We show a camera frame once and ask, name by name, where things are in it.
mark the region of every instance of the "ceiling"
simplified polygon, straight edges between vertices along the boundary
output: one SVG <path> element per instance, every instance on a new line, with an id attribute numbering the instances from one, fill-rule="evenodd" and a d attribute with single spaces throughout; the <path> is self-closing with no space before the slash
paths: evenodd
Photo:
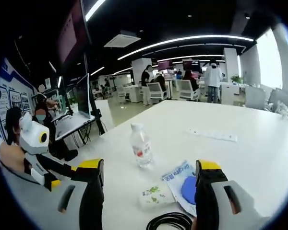
<path id="1" fill-rule="evenodd" d="M 84 11 L 97 0 L 83 0 Z M 139 48 L 158 42 L 194 35 L 240 35 L 258 38 L 275 23 L 268 13 L 255 7 L 254 0 L 106 0 L 88 21 L 92 45 L 86 51 L 89 72 L 105 67 L 91 78 L 108 75 L 130 67 L 131 61 L 146 57 L 158 59 L 205 54 L 223 54 L 224 47 L 236 47 L 240 54 L 254 43 L 227 38 L 190 39 L 136 53 L 117 59 Z M 60 27 L 73 5 L 73 0 L 43 1 L 19 7 L 14 41 L 7 46 L 6 56 L 12 65 L 36 87 L 54 76 L 49 61 L 57 63 L 55 41 Z M 135 33 L 141 40 L 125 48 L 105 48 L 104 45 L 120 30 Z M 195 44 L 228 44 L 197 45 Z M 72 64 L 64 81 L 85 74 L 83 58 Z"/>

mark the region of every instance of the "plastic bag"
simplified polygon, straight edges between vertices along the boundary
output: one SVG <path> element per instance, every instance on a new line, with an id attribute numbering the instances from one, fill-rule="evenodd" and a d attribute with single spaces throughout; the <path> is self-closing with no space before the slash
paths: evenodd
<path id="1" fill-rule="evenodd" d="M 283 118 L 288 118 L 288 107 L 284 103 L 278 101 L 275 113 L 281 114 Z"/>

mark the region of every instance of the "floor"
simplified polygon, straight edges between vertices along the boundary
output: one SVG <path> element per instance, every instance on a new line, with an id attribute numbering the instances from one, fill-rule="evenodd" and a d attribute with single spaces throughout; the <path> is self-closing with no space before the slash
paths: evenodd
<path id="1" fill-rule="evenodd" d="M 236 95 L 234 101 L 234 106 L 243 106 L 245 102 L 245 95 Z M 179 93 L 176 91 L 175 88 L 172 90 L 172 99 L 173 100 L 180 100 Z M 201 95 L 200 97 L 201 102 L 207 102 L 207 97 Z M 129 120 L 130 118 L 138 115 L 139 113 L 149 109 L 151 106 L 144 106 L 142 102 L 140 103 L 119 103 L 117 101 L 116 94 L 113 94 L 113 97 L 108 98 L 108 103 L 110 107 L 110 111 L 113 118 L 113 123 L 115 126 L 120 125 L 121 123 Z"/>

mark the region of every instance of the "water bottle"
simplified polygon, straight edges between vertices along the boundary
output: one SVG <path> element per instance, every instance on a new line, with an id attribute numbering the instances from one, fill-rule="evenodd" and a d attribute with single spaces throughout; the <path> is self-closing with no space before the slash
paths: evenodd
<path id="1" fill-rule="evenodd" d="M 146 168 L 153 160 L 150 150 L 149 137 L 143 131 L 142 124 L 131 124 L 131 146 L 139 166 Z"/>

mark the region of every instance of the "bottle cap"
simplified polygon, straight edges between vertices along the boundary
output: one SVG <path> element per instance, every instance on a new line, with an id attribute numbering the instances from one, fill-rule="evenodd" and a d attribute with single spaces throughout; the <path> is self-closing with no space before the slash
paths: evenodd
<path id="1" fill-rule="evenodd" d="M 141 129 L 143 129 L 143 124 L 140 124 L 140 123 L 132 123 L 132 124 L 131 124 L 131 129 L 132 129 L 134 132 L 140 131 Z"/>

